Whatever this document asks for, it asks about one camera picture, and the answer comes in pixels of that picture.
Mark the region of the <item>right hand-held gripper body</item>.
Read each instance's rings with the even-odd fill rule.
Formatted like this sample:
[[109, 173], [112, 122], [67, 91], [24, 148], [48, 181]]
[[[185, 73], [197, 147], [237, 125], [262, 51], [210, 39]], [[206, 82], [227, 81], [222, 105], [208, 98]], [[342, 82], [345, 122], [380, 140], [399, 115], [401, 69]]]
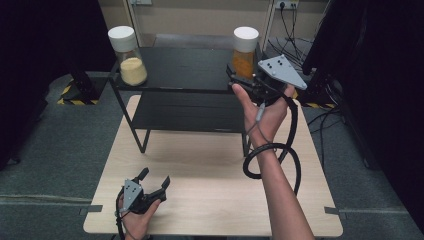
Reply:
[[305, 81], [284, 55], [260, 60], [249, 96], [254, 103], [269, 106], [282, 96], [288, 85], [300, 90], [307, 88]]

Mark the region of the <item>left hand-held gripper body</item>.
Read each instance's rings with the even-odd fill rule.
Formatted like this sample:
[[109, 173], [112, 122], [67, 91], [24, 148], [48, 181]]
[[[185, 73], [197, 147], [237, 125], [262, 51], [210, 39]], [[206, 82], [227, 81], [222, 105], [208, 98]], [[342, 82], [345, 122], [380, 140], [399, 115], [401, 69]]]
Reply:
[[161, 202], [167, 200], [166, 191], [161, 188], [152, 193], [145, 193], [144, 188], [135, 179], [126, 179], [121, 192], [118, 194], [118, 199], [123, 197], [122, 206], [117, 206], [117, 212], [131, 211], [135, 214], [144, 214], [155, 200]]

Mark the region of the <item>jar of orange powder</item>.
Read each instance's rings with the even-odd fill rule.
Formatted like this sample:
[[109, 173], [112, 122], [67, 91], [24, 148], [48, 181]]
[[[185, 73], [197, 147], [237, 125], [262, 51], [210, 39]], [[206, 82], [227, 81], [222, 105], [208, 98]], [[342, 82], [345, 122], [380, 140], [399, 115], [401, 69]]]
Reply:
[[254, 54], [259, 38], [259, 32], [249, 26], [237, 27], [233, 31], [232, 65], [238, 76], [253, 78]]

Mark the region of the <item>black two-tier shelf rack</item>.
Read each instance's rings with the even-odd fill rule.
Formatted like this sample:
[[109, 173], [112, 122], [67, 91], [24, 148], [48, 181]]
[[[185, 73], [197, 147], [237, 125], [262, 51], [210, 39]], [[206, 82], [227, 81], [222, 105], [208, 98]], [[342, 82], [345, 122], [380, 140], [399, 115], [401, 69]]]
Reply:
[[[109, 83], [117, 98], [123, 91], [141, 94], [133, 115], [120, 105], [141, 152], [146, 151], [152, 130], [236, 133], [241, 136], [243, 153], [249, 152], [243, 111], [226, 73], [232, 51], [170, 47], [141, 47], [139, 51], [147, 81], [129, 86], [114, 65]], [[136, 135], [139, 130], [145, 132], [143, 138]]]

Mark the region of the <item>jar of pale yellow powder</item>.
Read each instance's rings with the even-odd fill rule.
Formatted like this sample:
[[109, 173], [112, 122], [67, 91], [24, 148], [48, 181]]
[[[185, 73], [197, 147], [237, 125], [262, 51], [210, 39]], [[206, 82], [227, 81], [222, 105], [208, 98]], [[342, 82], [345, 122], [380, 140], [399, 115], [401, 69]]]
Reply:
[[117, 26], [108, 31], [108, 38], [119, 63], [123, 82], [138, 86], [146, 82], [147, 70], [141, 58], [135, 31], [130, 26]]

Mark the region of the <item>person's left hand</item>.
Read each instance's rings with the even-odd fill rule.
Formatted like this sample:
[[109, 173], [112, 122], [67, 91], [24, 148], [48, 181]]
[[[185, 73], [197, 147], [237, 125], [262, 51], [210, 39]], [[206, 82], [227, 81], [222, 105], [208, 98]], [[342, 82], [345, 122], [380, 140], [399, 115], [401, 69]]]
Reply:
[[144, 214], [135, 214], [131, 211], [120, 213], [124, 231], [124, 240], [143, 240], [147, 235], [149, 222], [158, 209], [161, 201], [155, 200]]

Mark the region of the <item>person's right hand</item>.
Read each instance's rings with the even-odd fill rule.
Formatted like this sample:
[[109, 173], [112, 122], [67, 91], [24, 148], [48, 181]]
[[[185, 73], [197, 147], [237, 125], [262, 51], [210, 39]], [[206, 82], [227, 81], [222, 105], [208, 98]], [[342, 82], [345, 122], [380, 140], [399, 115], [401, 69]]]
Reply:
[[265, 107], [261, 118], [258, 118], [260, 108], [251, 101], [248, 93], [239, 84], [233, 84], [232, 90], [243, 107], [245, 130], [253, 147], [272, 143], [287, 116], [288, 104], [285, 99], [279, 98], [274, 104]]

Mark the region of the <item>black yellow striped stand base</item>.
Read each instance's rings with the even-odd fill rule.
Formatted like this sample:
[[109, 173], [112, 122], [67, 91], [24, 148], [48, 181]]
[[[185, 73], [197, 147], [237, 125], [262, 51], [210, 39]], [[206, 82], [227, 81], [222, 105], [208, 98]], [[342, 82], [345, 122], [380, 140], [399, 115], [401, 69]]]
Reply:
[[311, 80], [306, 83], [306, 89], [300, 89], [295, 86], [292, 98], [304, 107], [312, 108], [333, 108], [334, 101], [326, 92], [325, 87], [318, 81]]
[[100, 79], [92, 79], [93, 89], [84, 93], [77, 88], [77, 83], [71, 79], [62, 91], [58, 104], [61, 105], [96, 105], [99, 102], [104, 88], [104, 82]]

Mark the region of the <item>grey tape strip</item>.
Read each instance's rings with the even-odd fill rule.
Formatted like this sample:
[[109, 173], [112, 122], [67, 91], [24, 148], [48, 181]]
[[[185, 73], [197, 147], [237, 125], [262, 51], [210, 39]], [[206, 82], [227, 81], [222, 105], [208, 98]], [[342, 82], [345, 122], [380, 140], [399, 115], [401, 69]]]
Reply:
[[79, 215], [83, 216], [91, 212], [101, 212], [103, 209], [103, 205], [89, 205], [85, 208], [81, 208], [79, 210]]
[[341, 220], [346, 220], [347, 219], [346, 213], [341, 212], [336, 207], [327, 207], [327, 206], [325, 206], [324, 207], [324, 212], [326, 214], [337, 215]]

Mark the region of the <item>black curtain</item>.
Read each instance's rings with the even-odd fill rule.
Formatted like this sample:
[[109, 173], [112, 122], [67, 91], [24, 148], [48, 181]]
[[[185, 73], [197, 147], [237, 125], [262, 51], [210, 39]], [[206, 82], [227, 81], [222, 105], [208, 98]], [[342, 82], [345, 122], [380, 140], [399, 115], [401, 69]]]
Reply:
[[368, 166], [424, 234], [424, 0], [330, 0], [302, 70], [306, 100], [341, 85]]
[[73, 70], [107, 71], [115, 55], [98, 0], [0, 0], [0, 171]]

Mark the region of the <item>white frame post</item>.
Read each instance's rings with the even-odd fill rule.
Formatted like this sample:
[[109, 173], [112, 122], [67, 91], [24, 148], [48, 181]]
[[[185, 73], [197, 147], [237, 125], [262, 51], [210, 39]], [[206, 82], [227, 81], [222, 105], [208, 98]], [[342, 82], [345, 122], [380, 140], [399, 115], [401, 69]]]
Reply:
[[144, 45], [142, 33], [139, 28], [137, 14], [135, 12], [136, 0], [122, 0], [124, 8], [126, 10], [128, 22], [130, 26], [134, 29], [137, 44], [139, 47]]
[[267, 8], [264, 10], [264, 20], [261, 37], [261, 50], [265, 52], [268, 46], [269, 35], [272, 31], [272, 24], [275, 14], [276, 0], [267, 0]]

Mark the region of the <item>white wall socket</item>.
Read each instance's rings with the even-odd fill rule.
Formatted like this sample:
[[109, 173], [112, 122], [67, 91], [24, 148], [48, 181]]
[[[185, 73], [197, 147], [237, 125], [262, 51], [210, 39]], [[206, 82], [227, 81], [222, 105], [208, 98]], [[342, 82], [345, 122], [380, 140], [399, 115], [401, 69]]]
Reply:
[[275, 8], [279, 10], [296, 10], [299, 5], [299, 0], [277, 0]]

